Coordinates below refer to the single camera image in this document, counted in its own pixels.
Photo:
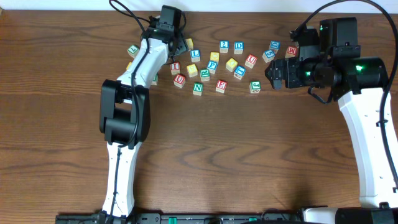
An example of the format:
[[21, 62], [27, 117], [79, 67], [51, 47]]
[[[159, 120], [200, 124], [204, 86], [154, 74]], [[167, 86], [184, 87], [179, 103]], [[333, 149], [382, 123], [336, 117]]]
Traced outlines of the red I letter block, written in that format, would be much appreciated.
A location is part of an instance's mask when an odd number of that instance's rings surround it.
[[170, 64], [170, 72], [172, 75], [176, 75], [180, 73], [180, 63], [174, 62]]

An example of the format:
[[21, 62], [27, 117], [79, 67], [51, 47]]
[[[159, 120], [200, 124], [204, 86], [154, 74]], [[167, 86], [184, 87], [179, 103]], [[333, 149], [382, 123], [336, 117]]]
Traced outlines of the blue 2 number block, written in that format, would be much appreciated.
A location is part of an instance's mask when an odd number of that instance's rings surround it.
[[220, 53], [226, 54], [229, 51], [229, 41], [228, 40], [221, 40], [220, 41]]

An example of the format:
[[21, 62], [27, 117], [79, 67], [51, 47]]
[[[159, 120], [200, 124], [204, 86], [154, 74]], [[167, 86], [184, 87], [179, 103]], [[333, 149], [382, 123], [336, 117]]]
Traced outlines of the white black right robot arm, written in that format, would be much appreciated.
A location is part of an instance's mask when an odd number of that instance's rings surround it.
[[357, 20], [327, 19], [318, 29], [293, 31], [296, 57], [273, 60], [265, 75], [282, 87], [328, 87], [348, 125], [359, 174], [358, 208], [307, 207], [295, 223], [396, 223], [397, 136], [388, 76], [378, 57], [362, 57]]

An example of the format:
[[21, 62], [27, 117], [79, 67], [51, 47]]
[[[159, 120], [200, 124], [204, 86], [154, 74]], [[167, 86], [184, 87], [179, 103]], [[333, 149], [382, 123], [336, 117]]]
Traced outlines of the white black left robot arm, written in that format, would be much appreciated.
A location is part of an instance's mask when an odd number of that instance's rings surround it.
[[162, 6], [142, 29], [141, 45], [129, 68], [101, 87], [99, 130], [109, 156], [108, 186], [101, 210], [103, 223], [126, 223], [134, 209], [137, 155], [150, 128], [149, 89], [169, 59], [188, 51], [183, 11]]

